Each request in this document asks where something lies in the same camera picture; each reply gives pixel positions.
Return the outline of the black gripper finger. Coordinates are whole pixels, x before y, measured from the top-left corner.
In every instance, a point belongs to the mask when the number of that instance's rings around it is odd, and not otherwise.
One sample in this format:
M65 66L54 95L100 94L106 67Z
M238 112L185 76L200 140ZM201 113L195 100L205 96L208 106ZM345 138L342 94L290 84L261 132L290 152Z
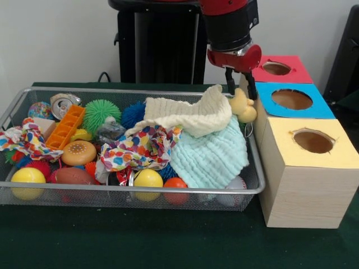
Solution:
M227 81L228 92L231 95L234 95L235 94L235 89L236 89L236 84L235 84L235 81L233 79L232 73L233 73L232 68L230 68L230 67L225 68L225 78L226 78L226 81Z
M252 100L257 99L257 91L256 91L256 85L255 80L251 72L244 73L245 79L248 83L247 91L248 91L248 97Z

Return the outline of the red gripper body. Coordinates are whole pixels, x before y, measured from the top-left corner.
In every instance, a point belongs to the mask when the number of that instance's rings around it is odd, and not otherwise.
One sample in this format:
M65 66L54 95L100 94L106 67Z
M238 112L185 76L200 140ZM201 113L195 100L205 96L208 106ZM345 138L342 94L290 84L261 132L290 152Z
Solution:
M207 56L214 66L231 68L237 73L251 73L259 65L262 51L257 44L232 52L219 52L209 47Z

